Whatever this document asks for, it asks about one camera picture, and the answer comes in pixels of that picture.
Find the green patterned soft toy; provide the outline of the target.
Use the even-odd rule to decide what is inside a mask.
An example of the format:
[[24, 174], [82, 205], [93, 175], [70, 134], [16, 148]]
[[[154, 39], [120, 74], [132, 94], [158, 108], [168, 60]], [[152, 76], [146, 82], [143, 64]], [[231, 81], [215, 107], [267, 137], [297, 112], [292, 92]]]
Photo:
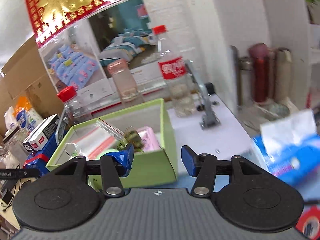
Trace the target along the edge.
[[128, 127], [124, 132], [124, 137], [117, 144], [117, 150], [123, 150], [127, 144], [132, 144], [135, 152], [143, 152], [144, 142], [133, 127]]

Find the pink cartoon tissue pack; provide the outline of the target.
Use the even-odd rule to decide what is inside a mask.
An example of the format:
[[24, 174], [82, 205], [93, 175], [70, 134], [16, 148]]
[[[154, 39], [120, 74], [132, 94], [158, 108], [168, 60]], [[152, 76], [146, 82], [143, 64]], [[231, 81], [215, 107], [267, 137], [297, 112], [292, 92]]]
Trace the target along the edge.
[[142, 128], [139, 128], [137, 130], [142, 143], [142, 151], [145, 153], [158, 151], [161, 149], [161, 146], [157, 140], [156, 134], [154, 133], [153, 129], [149, 126], [145, 126]]

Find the clear zip bag pack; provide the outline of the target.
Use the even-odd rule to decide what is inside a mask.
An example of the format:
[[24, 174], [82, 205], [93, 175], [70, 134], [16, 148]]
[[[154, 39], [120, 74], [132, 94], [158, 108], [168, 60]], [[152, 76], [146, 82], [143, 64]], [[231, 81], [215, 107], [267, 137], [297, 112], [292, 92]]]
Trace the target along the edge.
[[123, 132], [100, 118], [76, 125], [70, 139], [72, 156], [99, 159], [109, 152], [117, 152], [117, 145], [122, 139]]

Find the bedding poster teal room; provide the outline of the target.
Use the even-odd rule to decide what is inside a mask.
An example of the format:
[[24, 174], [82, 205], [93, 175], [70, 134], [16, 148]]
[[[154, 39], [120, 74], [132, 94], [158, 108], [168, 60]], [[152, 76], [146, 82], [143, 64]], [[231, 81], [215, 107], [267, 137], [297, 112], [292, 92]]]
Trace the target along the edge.
[[88, 18], [106, 76], [117, 60], [127, 62], [136, 83], [162, 78], [157, 63], [157, 40], [143, 0], [125, 0]]

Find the blue machine box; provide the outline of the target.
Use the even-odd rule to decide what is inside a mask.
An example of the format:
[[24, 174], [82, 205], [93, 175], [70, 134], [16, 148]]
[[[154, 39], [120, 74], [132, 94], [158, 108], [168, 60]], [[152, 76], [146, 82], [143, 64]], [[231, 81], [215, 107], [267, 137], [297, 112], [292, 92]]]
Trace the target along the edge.
[[46, 167], [46, 165], [54, 154], [56, 148], [57, 143], [55, 134], [53, 134], [42, 150], [29, 154], [24, 162], [23, 168], [37, 169], [40, 173], [40, 176], [44, 176], [45, 174], [49, 173], [50, 170]]

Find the green cardboard box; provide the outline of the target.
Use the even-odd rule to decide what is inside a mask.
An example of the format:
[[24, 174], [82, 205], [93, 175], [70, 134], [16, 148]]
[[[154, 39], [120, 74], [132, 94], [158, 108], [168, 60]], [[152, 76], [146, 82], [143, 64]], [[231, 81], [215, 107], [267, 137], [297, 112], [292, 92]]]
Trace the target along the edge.
[[151, 128], [159, 149], [135, 153], [132, 170], [122, 178], [124, 187], [148, 187], [175, 182], [178, 175], [178, 157], [174, 130], [164, 100], [156, 99], [140, 105], [103, 115], [99, 118], [72, 126], [49, 159], [46, 167], [54, 170], [75, 155], [88, 156], [115, 149], [107, 144], [106, 131], [99, 121], [111, 124], [121, 131], [129, 127], [135, 130]]

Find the white black pen box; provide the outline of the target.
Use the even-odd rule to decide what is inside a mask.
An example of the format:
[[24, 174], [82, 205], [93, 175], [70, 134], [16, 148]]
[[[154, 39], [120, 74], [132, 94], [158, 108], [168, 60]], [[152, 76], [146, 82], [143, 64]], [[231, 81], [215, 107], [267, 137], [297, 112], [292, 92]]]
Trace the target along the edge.
[[42, 150], [50, 137], [56, 132], [59, 120], [60, 116], [58, 114], [42, 120], [22, 142], [25, 150], [29, 153]]

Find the pink translucent plastic cup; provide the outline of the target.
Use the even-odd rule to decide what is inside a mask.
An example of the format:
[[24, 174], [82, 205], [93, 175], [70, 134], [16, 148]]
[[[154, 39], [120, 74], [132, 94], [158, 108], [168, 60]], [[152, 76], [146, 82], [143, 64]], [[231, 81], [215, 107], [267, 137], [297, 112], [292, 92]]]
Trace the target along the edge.
[[120, 101], [124, 108], [139, 105], [145, 100], [124, 59], [119, 59], [107, 66], [116, 86]]

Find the clear jar red lid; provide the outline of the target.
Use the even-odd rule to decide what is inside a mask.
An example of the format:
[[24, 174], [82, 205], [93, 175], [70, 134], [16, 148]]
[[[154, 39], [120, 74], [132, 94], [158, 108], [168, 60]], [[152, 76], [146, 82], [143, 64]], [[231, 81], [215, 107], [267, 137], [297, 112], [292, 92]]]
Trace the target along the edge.
[[65, 106], [65, 111], [72, 124], [80, 124], [93, 118], [81, 97], [73, 86], [68, 86], [58, 92], [57, 97]]

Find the cola bottle red label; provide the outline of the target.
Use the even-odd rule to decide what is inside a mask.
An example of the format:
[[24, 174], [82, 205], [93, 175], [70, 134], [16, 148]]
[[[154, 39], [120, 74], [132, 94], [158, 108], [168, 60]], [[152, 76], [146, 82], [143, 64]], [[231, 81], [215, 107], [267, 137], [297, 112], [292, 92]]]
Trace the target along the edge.
[[157, 38], [158, 65], [168, 87], [172, 106], [178, 117], [194, 114], [196, 107], [188, 83], [188, 75], [184, 59], [169, 37], [166, 26], [153, 28]]

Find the blue white tissue box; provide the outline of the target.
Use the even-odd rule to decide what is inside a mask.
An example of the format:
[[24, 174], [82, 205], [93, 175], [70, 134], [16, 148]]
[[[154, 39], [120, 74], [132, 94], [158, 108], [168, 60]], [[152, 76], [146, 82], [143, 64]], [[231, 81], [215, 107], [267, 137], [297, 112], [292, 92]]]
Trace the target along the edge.
[[319, 168], [319, 134], [311, 109], [264, 123], [252, 138], [260, 167], [296, 186]]

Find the bedding poster blue quilt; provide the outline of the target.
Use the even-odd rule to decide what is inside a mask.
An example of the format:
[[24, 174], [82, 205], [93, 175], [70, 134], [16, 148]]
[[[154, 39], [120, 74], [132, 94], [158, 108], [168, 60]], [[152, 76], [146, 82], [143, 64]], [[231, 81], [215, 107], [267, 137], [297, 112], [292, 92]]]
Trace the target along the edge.
[[86, 104], [113, 94], [98, 59], [89, 20], [80, 20], [61, 31], [39, 49], [39, 54], [57, 92], [72, 86]]

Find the red tape roll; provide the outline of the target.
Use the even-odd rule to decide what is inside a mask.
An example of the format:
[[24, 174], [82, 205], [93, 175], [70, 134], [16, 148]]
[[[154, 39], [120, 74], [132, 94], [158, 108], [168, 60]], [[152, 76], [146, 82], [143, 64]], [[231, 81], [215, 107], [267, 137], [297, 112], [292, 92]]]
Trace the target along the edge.
[[296, 229], [308, 239], [318, 240], [320, 237], [320, 211], [318, 206], [311, 206], [301, 215]]

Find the beige thermos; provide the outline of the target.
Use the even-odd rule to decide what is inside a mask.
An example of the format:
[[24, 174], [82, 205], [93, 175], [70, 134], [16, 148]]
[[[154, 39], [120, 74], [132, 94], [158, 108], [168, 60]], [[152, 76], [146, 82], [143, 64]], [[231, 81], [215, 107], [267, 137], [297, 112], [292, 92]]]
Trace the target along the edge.
[[276, 77], [274, 82], [274, 101], [281, 102], [289, 97], [291, 86], [292, 54], [287, 48], [276, 51]]

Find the white machine base plate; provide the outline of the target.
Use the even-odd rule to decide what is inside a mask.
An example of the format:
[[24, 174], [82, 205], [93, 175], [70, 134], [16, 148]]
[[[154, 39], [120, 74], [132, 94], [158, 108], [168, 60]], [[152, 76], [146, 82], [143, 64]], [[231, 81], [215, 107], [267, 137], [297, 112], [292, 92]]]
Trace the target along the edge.
[[187, 171], [181, 161], [181, 147], [188, 145], [196, 153], [209, 153], [218, 159], [229, 160], [233, 155], [246, 153], [251, 146], [251, 138], [237, 118], [217, 96], [209, 97], [211, 102], [217, 102], [213, 107], [220, 124], [208, 129], [202, 129], [202, 112], [196, 112], [186, 118], [179, 118], [175, 111], [166, 103], [171, 125], [175, 133], [176, 152], [178, 158], [178, 174]]

